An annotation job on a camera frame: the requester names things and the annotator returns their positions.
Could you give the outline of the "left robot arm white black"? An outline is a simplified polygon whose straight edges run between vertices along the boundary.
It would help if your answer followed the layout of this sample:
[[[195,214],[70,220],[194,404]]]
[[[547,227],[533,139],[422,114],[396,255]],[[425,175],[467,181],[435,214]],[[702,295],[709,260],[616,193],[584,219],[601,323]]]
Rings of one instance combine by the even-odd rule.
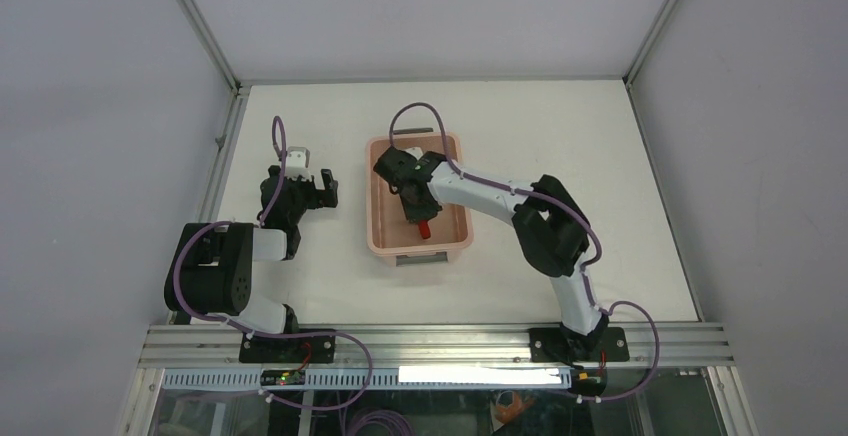
[[[294,259],[303,216],[338,205],[332,171],[323,169],[320,176],[322,185],[317,186],[307,169],[290,176],[272,165],[260,184],[262,209],[256,223],[186,224],[164,284],[168,309],[260,335],[263,350],[275,361],[294,359],[301,348],[296,314],[253,289],[253,264]]]

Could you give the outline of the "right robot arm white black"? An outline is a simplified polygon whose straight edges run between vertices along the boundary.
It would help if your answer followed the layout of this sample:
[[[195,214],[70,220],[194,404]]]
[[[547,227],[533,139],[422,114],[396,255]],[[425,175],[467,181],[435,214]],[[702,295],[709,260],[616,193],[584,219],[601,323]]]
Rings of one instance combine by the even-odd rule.
[[[558,342],[565,357],[588,361],[604,345],[608,314],[588,277],[595,259],[586,252],[599,240],[563,184],[550,175],[531,183],[476,175],[446,155],[415,156],[389,147],[374,173],[399,197],[406,220],[434,219],[447,205],[461,206],[509,225],[527,263],[549,277],[560,309]]]

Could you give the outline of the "red handled screwdriver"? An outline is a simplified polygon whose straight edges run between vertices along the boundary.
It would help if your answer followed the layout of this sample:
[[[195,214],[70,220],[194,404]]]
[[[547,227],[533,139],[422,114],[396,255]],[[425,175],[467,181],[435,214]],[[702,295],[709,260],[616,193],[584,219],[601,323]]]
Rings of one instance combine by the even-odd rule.
[[[417,223],[418,231],[422,239],[428,240],[432,237],[431,229],[428,220],[421,220]]]

